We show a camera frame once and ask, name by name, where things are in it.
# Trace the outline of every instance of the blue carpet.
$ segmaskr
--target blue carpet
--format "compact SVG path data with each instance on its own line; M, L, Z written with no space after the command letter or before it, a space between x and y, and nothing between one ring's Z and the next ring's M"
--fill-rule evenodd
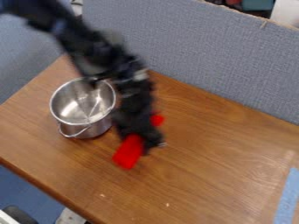
M18 206L40 224L52 224L64 206L0 166L0 209Z

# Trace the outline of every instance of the stainless steel pot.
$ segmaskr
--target stainless steel pot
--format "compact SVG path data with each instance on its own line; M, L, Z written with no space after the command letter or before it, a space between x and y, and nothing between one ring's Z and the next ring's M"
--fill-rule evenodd
M78 78L66 83L51 97L51 113L66 137L91 138L112 126L110 113L116 104L116 92L106 81L95 88Z

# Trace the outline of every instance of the gray cubicle wall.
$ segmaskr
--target gray cubicle wall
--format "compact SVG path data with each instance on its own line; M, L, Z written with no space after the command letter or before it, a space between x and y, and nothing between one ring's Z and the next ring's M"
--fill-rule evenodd
M155 71L299 123L298 30L192 0L84 0L83 17Z

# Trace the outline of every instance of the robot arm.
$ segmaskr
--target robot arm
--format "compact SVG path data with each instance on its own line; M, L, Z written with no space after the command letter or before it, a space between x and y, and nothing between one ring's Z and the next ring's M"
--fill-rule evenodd
M91 84L111 78L122 96L120 107L112 114L120 137L138 134L144 139L144 153L159 146L163 135L150 119L154 83L140 59L127 54L120 45L111 45L58 0L0 0L2 13L24 18L34 29L54 35Z

